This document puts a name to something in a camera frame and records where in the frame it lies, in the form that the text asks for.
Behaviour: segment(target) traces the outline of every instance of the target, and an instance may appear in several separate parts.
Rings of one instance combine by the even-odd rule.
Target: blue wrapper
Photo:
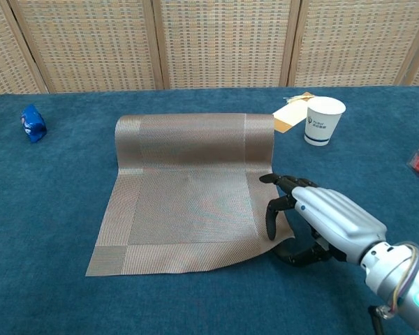
[[[22,125],[31,143],[36,143],[47,133],[45,121],[34,105],[29,105],[23,110]]]

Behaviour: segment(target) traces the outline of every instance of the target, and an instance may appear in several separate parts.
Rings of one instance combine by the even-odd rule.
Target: table
[[[419,243],[419,87],[193,89],[0,96],[0,334],[371,334],[380,304],[357,266],[302,269],[266,253],[206,273],[85,277],[117,176],[114,129],[125,114],[272,113],[310,91],[345,102],[326,147],[304,124],[276,133],[275,172],[344,193]],[[30,144],[20,112],[34,103],[48,134]],[[297,236],[307,224],[289,213]],[[309,240],[298,242],[310,244]],[[388,334],[414,334],[399,318]]]

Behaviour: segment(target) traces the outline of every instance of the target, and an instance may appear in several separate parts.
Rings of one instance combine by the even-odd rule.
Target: gray placemat
[[[208,271],[260,255],[277,238],[265,210],[277,198],[271,172],[273,117],[165,114],[122,117],[118,177],[87,276]]]

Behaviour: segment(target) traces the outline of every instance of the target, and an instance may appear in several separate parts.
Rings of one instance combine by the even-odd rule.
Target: white paper cup
[[[316,96],[309,99],[304,133],[306,142],[317,146],[329,143],[345,110],[344,103],[328,96]]]

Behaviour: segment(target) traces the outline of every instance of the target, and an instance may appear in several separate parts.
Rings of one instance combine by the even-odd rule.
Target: robotic hand
[[[383,334],[381,318],[398,314],[419,332],[419,246],[386,242],[386,226],[346,196],[318,187],[307,179],[267,174],[260,180],[279,186],[286,195],[267,206],[268,237],[276,234],[279,211],[295,209],[310,225],[315,244],[291,255],[278,245],[274,252],[284,262],[301,267],[331,256],[360,265],[365,283],[385,305],[370,306],[374,331]]]

